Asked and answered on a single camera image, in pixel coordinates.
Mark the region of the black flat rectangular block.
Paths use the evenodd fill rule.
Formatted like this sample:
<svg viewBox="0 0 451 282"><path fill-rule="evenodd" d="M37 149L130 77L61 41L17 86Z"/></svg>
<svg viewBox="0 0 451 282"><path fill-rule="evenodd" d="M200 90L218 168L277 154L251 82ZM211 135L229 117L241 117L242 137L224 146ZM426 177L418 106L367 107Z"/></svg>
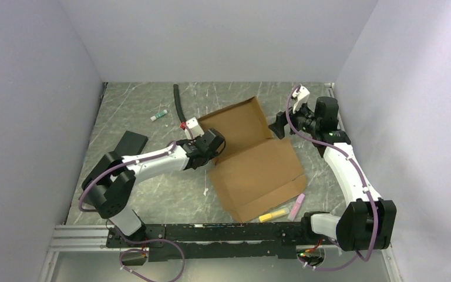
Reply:
<svg viewBox="0 0 451 282"><path fill-rule="evenodd" d="M148 141L147 136L127 130L113 151L119 156L140 155Z"/></svg>

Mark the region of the yellow highlighter marker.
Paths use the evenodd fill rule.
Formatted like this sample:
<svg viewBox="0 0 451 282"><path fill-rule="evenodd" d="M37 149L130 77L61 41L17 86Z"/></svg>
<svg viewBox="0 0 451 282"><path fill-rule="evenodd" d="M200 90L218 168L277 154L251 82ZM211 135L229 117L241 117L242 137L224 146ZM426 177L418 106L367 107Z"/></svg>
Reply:
<svg viewBox="0 0 451 282"><path fill-rule="evenodd" d="M265 222L275 220L280 217L287 216L287 215L289 215L289 213L290 213L290 209L285 207L285 208L282 208L282 209L279 209L276 211L272 211L272 212L263 214L258 218L258 220L260 223L265 223Z"/></svg>

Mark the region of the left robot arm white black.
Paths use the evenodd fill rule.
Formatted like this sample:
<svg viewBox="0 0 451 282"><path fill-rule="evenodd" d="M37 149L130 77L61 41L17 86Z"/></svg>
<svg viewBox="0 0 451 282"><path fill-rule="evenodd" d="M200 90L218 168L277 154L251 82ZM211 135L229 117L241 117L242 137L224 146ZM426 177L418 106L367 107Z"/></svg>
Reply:
<svg viewBox="0 0 451 282"><path fill-rule="evenodd" d="M83 182L78 208L108 219L129 246L139 246L144 242L146 227L128 204L134 186L161 174L202 167L221 155L226 144L225 137L212 128L144 154L122 156L111 151Z"/></svg>

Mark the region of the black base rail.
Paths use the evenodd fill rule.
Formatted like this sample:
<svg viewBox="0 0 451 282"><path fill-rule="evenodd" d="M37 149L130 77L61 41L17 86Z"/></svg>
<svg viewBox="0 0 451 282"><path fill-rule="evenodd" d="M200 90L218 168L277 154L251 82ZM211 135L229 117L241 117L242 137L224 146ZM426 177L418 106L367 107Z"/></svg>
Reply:
<svg viewBox="0 0 451 282"><path fill-rule="evenodd" d="M106 247L145 247L150 262L174 259L276 257L295 259L305 248L324 242L299 222L147 224L126 240L109 228Z"/></svg>

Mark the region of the brown cardboard box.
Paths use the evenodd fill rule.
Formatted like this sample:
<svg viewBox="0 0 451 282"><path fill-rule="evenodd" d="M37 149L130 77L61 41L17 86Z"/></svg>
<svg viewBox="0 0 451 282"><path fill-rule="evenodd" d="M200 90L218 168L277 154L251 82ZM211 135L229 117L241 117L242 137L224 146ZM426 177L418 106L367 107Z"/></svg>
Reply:
<svg viewBox="0 0 451 282"><path fill-rule="evenodd" d="M208 176L235 221L253 220L305 190L307 177L290 140L273 137L257 98L209 113L198 122L225 138L225 150L213 159Z"/></svg>

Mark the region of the pink highlighter marker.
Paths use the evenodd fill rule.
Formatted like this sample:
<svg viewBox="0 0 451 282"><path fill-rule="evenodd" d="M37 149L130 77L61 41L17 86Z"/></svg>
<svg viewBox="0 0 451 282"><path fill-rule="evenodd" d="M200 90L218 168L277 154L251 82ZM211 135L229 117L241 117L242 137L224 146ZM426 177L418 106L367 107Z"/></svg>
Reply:
<svg viewBox="0 0 451 282"><path fill-rule="evenodd" d="M301 193L296 198L296 200L295 200L295 202L294 202L294 204L293 204L293 206L292 206L292 208L290 210L290 213L288 214L288 217L287 217L288 221L294 221L295 220L295 218L296 218L296 216L297 216L297 214L298 214L298 212L299 212L299 210L301 208L301 205L302 205L304 199L305 199L305 194L304 193Z"/></svg>

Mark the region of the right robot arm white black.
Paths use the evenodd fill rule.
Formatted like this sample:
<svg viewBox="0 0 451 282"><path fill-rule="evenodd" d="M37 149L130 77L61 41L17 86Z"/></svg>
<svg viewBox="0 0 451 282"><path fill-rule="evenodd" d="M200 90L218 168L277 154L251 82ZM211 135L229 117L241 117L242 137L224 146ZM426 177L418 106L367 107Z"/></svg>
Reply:
<svg viewBox="0 0 451 282"><path fill-rule="evenodd" d="M344 251L387 249L391 243L397 208L385 200L366 178L346 132L339 128L338 101L319 97L315 109L307 98L289 98L286 111L279 112L269 125L278 138L285 136L285 127L292 135L310 141L329 165L343 192L346 208L341 216L327 212L309 212L302 219L302 240L316 243L322 236L334 239Z"/></svg>

